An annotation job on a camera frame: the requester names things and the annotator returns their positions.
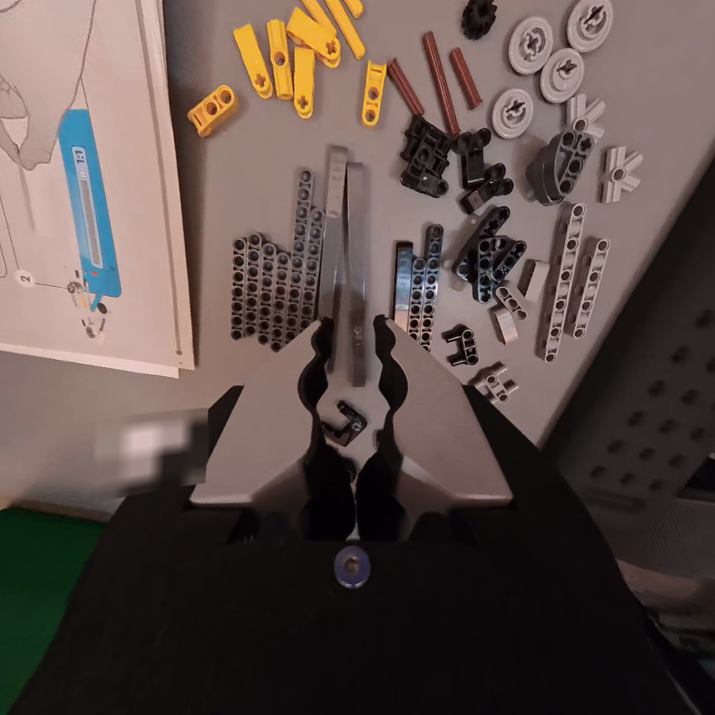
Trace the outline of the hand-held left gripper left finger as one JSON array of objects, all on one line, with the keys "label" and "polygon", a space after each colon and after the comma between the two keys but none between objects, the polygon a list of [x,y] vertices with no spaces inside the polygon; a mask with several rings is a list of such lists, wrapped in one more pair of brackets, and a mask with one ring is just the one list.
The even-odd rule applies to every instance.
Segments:
[{"label": "hand-held left gripper left finger", "polygon": [[305,461],[322,438],[316,403],[309,401],[311,365],[326,378],[318,339],[330,350],[334,323],[316,320],[287,347],[249,374],[194,487],[199,508],[300,511],[309,501]]}]

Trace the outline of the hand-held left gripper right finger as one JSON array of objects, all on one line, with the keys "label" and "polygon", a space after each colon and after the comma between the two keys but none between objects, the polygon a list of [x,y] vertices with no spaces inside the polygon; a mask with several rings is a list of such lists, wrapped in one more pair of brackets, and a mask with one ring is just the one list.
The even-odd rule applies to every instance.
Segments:
[{"label": "hand-held left gripper right finger", "polygon": [[513,494],[460,380],[393,320],[378,315],[373,327],[389,405],[383,443],[397,462],[400,505],[508,505]]}]

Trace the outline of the light grey lego axle connector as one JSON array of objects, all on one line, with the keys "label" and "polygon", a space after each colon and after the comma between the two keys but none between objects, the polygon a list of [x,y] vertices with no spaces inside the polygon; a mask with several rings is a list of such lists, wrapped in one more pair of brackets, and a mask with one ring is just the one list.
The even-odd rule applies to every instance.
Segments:
[{"label": "light grey lego axle connector", "polygon": [[516,381],[506,379],[507,366],[502,362],[484,368],[476,376],[473,387],[495,406],[505,405],[511,395],[519,389]]}]

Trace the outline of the black U-shaped lego piece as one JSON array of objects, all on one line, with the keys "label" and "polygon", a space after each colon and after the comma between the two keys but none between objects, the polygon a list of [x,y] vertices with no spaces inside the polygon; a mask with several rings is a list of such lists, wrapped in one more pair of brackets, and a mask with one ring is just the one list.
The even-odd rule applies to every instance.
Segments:
[{"label": "black U-shaped lego piece", "polygon": [[469,327],[457,324],[452,329],[443,332],[441,337],[445,343],[455,348],[455,353],[448,356],[450,367],[474,367],[478,364],[478,345],[475,333]]}]

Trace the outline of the row of dark grey lego beams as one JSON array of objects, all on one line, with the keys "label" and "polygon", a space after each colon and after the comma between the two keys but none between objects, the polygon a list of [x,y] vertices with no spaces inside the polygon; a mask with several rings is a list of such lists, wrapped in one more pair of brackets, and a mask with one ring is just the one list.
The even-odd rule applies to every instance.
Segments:
[{"label": "row of dark grey lego beams", "polygon": [[325,210],[314,202],[315,175],[298,170],[290,247],[263,233],[232,243],[230,335],[280,352],[317,317]]}]

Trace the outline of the dark grey beam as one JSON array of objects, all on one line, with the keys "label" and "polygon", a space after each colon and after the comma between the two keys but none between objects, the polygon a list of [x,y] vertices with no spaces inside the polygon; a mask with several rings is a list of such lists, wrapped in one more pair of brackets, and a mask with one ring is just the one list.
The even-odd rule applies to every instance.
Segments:
[{"label": "dark grey beam", "polygon": [[348,162],[347,190],[347,268],[348,335],[350,341],[350,381],[355,388],[367,381],[367,270],[368,270],[368,193],[362,163]]}]

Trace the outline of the black angled lego beam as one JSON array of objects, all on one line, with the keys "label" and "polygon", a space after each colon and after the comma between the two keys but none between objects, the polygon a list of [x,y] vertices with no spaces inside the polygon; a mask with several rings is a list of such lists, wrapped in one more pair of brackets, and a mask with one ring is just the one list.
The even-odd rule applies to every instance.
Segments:
[{"label": "black angled lego beam", "polygon": [[479,246],[476,280],[472,283],[473,298],[481,305],[489,304],[495,290],[525,254],[527,244],[497,236],[490,241],[491,253],[486,253],[487,241]]},{"label": "black angled lego beam", "polygon": [[511,216],[509,207],[490,207],[484,216],[472,221],[474,226],[465,243],[460,247],[452,263],[452,273],[461,281],[474,283],[476,280],[476,265],[478,262],[479,246],[487,242],[486,253],[490,255],[492,249],[490,241],[496,237],[499,230]]}]

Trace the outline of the black thin lego liftarm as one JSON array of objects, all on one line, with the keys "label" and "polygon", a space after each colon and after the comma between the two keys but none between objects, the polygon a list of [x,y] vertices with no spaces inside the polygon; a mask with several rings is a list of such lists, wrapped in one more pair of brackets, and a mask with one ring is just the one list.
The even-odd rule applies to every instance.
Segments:
[{"label": "black thin lego liftarm", "polygon": [[407,189],[435,199],[444,197],[449,191],[446,180],[431,174],[415,176],[405,171],[400,175],[400,183]]}]

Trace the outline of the dark grey lego piece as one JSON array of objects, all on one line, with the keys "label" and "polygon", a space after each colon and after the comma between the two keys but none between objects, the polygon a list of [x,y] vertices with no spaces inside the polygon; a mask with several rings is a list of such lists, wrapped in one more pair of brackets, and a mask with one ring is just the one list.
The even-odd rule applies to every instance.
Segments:
[{"label": "dark grey lego piece", "polygon": [[561,197],[569,195],[584,171],[594,140],[587,134],[567,130],[556,145],[556,178]]},{"label": "dark grey lego piece", "polygon": [[579,138],[579,133],[567,130],[552,138],[543,150],[539,184],[541,204],[557,204],[573,191],[582,167],[576,152]]},{"label": "dark grey lego piece", "polygon": [[556,178],[556,149],[552,144],[542,147],[525,171],[530,187],[528,199],[542,206],[561,202],[559,183]]}]

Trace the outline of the light grey star lego piece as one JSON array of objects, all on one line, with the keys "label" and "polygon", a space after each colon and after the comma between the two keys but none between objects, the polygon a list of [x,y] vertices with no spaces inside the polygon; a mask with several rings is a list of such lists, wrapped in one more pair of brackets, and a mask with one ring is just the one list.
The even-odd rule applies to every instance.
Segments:
[{"label": "light grey star lego piece", "polygon": [[604,129],[598,120],[606,111],[606,103],[602,99],[589,102],[586,94],[572,96],[566,104],[566,128],[590,136],[598,142],[604,134]]},{"label": "light grey star lego piece", "polygon": [[623,193],[636,190],[641,183],[636,170],[643,161],[642,153],[626,146],[605,150],[599,201],[602,204],[616,203],[621,200]]}]

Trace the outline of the black lego connector piece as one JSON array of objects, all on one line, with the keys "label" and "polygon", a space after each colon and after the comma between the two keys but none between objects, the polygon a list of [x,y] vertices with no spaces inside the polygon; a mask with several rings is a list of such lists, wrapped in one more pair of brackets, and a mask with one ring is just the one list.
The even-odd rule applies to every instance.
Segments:
[{"label": "black lego connector piece", "polygon": [[339,400],[336,408],[344,417],[343,423],[333,425],[322,421],[322,431],[325,438],[341,448],[349,446],[368,426],[368,419],[351,403]]}]

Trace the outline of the small white lego brick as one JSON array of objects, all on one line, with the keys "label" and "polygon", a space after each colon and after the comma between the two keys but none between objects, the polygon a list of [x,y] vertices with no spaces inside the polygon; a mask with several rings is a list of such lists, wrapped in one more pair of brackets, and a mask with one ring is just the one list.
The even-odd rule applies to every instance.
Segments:
[{"label": "small white lego brick", "polygon": [[519,288],[529,303],[537,303],[543,294],[550,273],[550,263],[530,259],[526,262]]}]

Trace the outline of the lego instruction booklet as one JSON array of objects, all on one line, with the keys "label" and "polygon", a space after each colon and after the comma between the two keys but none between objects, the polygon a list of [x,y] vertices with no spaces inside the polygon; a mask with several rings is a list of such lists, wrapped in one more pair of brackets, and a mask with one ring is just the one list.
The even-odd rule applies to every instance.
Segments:
[{"label": "lego instruction booklet", "polygon": [[195,369],[163,1],[1,2],[1,351]]}]

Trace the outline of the yellow lego connector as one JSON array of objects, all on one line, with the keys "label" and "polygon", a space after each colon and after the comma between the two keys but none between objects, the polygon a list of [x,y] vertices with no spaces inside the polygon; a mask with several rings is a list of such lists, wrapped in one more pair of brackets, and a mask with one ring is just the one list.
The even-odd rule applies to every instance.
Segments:
[{"label": "yellow lego connector", "polygon": [[289,101],[293,99],[294,89],[285,23],[279,19],[270,20],[267,23],[267,36],[276,96],[281,101]]},{"label": "yellow lego connector", "polygon": [[270,99],[273,96],[273,83],[265,64],[263,53],[260,50],[255,30],[248,23],[234,29],[233,36],[252,87],[260,98]]},{"label": "yellow lego connector", "polygon": [[298,116],[308,120],[314,110],[315,52],[308,47],[296,47],[293,69],[294,106]]},{"label": "yellow lego connector", "polygon": [[286,27],[287,36],[297,45],[311,49],[331,69],[339,66],[342,51],[339,40],[298,7]]}]

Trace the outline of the black lego gear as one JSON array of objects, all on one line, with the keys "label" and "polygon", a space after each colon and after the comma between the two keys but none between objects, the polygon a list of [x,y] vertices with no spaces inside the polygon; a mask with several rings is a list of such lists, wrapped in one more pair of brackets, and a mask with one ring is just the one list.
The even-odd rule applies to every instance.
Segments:
[{"label": "black lego gear", "polygon": [[497,9],[495,1],[468,1],[460,20],[463,36],[478,41],[487,35],[496,21]]}]

